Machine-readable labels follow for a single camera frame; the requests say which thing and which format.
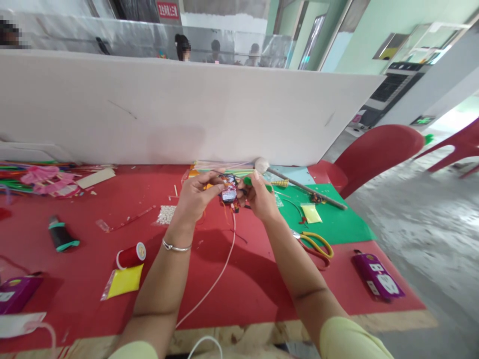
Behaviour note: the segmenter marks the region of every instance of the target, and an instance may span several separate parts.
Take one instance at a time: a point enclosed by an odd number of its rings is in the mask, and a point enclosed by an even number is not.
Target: scissors
[[[317,268],[320,271],[324,271],[324,270],[329,268],[329,265],[331,264],[330,259],[333,258],[334,251],[331,248],[331,246],[329,245],[329,243],[323,237],[321,237],[320,235],[318,235],[316,233],[311,233],[311,232],[303,232],[302,234],[299,234],[298,232],[296,232],[292,229],[291,229],[291,233],[293,234],[293,237],[296,238],[298,240],[298,242],[303,246],[303,248],[306,252],[314,255],[315,257],[318,257],[319,259],[321,259],[324,262],[324,264],[325,264],[324,267],[317,266]],[[316,242],[314,242],[309,236],[312,236],[312,237],[315,237],[315,238],[319,239],[324,244],[324,246],[326,247],[326,250],[328,251],[328,253],[325,253],[316,244]],[[309,242],[309,244],[311,244],[314,249],[306,247],[306,245],[303,243],[302,239]]]

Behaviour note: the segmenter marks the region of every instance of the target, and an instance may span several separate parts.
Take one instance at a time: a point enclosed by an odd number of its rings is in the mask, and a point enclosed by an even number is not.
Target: yellow paper packet
[[[111,272],[110,279],[106,284],[101,300],[107,300],[140,289],[142,270],[143,264],[125,270],[115,269]]]
[[[304,216],[306,217],[306,221],[308,222],[308,224],[323,222],[321,220],[321,217],[319,216],[318,211],[316,210],[315,204],[304,203],[301,205],[301,208],[303,209]]]

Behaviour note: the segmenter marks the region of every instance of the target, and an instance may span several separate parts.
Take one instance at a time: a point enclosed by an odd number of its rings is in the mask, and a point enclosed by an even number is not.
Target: yellow sleeve
[[[319,348],[322,359],[394,359],[379,339],[342,317],[324,323]]]
[[[155,349],[147,342],[131,342],[122,346],[108,359],[158,359]]]

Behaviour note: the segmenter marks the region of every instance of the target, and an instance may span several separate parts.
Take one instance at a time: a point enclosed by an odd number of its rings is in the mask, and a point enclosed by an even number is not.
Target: purple card
[[[18,277],[0,286],[0,314],[20,313],[30,297],[42,283],[41,277]]]
[[[386,302],[405,297],[406,294],[375,255],[359,252],[353,257],[353,263],[374,296],[382,298]]]

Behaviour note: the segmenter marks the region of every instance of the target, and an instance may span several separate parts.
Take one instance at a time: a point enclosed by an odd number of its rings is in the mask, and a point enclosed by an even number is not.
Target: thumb
[[[213,187],[208,188],[204,191],[201,195],[210,202],[213,198],[215,198],[221,191],[225,190],[226,186],[224,184],[216,184]]]
[[[260,175],[257,170],[253,171],[253,175],[251,176],[251,184],[256,190],[256,193],[263,193],[264,191],[267,192],[266,186],[264,185],[263,176]]]

